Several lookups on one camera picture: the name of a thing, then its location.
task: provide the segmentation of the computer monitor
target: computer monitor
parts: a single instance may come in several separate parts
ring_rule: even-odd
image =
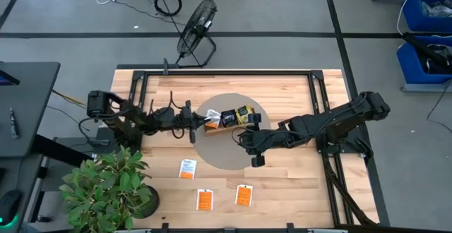
[[[20,81],[17,78],[0,70],[0,85],[19,85]]]

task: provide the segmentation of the pen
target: pen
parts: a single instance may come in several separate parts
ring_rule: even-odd
[[[16,118],[14,117],[13,108],[9,108],[9,115],[11,116],[11,137],[13,139],[19,138],[19,132],[17,129]]]

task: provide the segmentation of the black plant pot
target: black plant pot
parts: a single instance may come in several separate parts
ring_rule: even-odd
[[[150,217],[160,205],[160,197],[158,196],[158,192],[151,186],[148,186],[149,191],[152,193],[150,197],[150,205],[147,208],[143,208],[141,214],[143,218]]]

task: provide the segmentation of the green leaves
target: green leaves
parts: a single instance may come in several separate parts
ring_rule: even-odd
[[[133,220],[132,217],[127,217],[126,219],[126,229],[131,230],[133,227]]]
[[[91,207],[91,210],[93,210],[96,213],[101,213],[101,212],[103,212],[106,205],[107,205],[106,202],[98,201],[98,202],[94,203],[94,205]]]
[[[113,205],[107,205],[107,207],[105,208],[105,212],[108,214],[108,215],[113,215],[114,214],[114,208],[113,208]]]
[[[138,195],[140,196],[141,202],[147,203],[150,200],[152,194],[150,193],[148,187],[142,187],[138,190]]]
[[[142,156],[143,156],[143,155],[142,155],[140,152],[136,152],[136,153],[130,158],[130,160],[128,161],[128,163],[134,163],[134,162],[137,162],[137,161],[141,160]]]
[[[103,193],[104,193],[103,188],[102,188],[101,186],[99,186],[99,187],[96,189],[96,192],[95,192],[95,198],[96,198],[96,201],[100,201],[100,200],[102,199]]]
[[[137,189],[140,186],[141,180],[137,173],[132,176],[132,187]]]
[[[127,173],[121,174],[121,179],[119,180],[119,188],[121,188],[122,191],[127,190],[127,186],[130,182],[130,176]]]
[[[100,185],[104,189],[108,189],[108,188],[111,188],[115,182],[116,182],[116,175],[112,175],[111,177],[106,179],[104,182],[102,182]]]
[[[142,218],[151,203],[151,192],[141,173],[148,165],[139,152],[121,148],[118,153],[86,160],[66,175],[60,186],[70,209],[69,223],[75,232],[114,232],[132,229],[132,218]]]
[[[114,175],[114,173],[111,171],[104,171],[104,172],[100,172],[100,174],[99,174],[100,178],[104,179],[104,180],[110,178],[113,175]]]
[[[72,209],[72,211],[69,213],[69,222],[77,223],[80,219],[80,214],[83,210],[83,206],[77,206]]]
[[[67,174],[66,176],[64,176],[63,181],[66,184],[73,184],[73,174]]]
[[[72,190],[71,187],[69,187],[67,184],[63,184],[62,186],[59,187],[59,189],[60,189],[61,191],[73,193],[73,190]]]

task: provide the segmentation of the small package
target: small package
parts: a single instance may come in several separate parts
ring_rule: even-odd
[[[235,203],[237,205],[251,206],[253,198],[253,186],[240,184],[237,186],[237,194],[235,195]]]
[[[196,163],[195,160],[182,160],[179,178],[195,179]]]
[[[235,112],[239,124],[248,124],[248,115],[254,113],[254,108],[249,105],[245,105],[243,107],[236,109]]]
[[[196,199],[197,210],[213,210],[213,191],[198,190],[198,198]]]
[[[230,127],[237,125],[237,115],[235,114],[235,109],[227,110],[221,112],[221,124],[223,127]]]
[[[220,127],[221,114],[216,112],[213,109],[209,109],[207,111],[206,118],[209,118],[209,122],[206,123],[206,126],[217,129]]]

